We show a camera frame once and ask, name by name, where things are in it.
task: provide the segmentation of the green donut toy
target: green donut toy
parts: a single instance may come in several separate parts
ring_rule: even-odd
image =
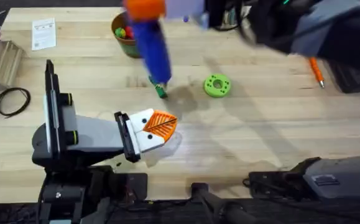
[[[223,74],[212,74],[205,80],[204,89],[209,96],[221,98],[231,89],[231,81]]]

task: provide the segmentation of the coiled black cable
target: coiled black cable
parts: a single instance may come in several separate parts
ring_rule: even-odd
[[[12,112],[12,113],[4,113],[1,111],[1,108],[0,108],[0,114],[3,115],[3,116],[6,116],[6,118],[10,118],[12,116],[15,116],[21,112],[23,112],[29,105],[30,103],[30,93],[28,90],[24,89],[24,88],[20,88],[20,87],[13,87],[13,88],[8,88],[7,90],[4,90],[2,93],[0,93],[0,104],[1,104],[1,101],[2,99],[10,92],[13,92],[13,91],[20,91],[26,98],[25,100],[25,103],[16,111]]]

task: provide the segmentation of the blue cylinder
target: blue cylinder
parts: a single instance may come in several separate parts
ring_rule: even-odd
[[[137,48],[156,83],[167,83],[172,77],[170,59],[159,21],[131,22]]]

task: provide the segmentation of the orange marker cap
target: orange marker cap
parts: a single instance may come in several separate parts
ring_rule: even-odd
[[[164,0],[125,0],[124,5],[135,21],[158,19],[166,12]]]

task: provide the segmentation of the wooden table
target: wooden table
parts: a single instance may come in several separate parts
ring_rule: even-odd
[[[360,94],[344,95],[325,73],[322,90],[303,57],[245,45],[235,32],[203,32],[191,22],[164,22],[173,78],[169,98],[158,98],[141,60],[126,57],[110,23],[119,8],[11,9],[1,29],[26,54],[16,86],[32,94],[20,115],[0,116],[0,202],[35,202],[44,172],[31,161],[31,139],[44,122],[45,61],[61,89],[73,93],[78,114],[113,120],[117,111],[146,108],[179,118],[177,132],[137,164],[116,157],[118,172],[146,172],[149,198],[185,198],[192,182],[207,182],[222,197],[248,197],[250,171],[289,169],[308,157],[360,155]],[[31,51],[31,22],[54,17],[57,46]],[[232,79],[231,94],[209,97],[203,80]],[[14,110],[21,94],[3,102]]]

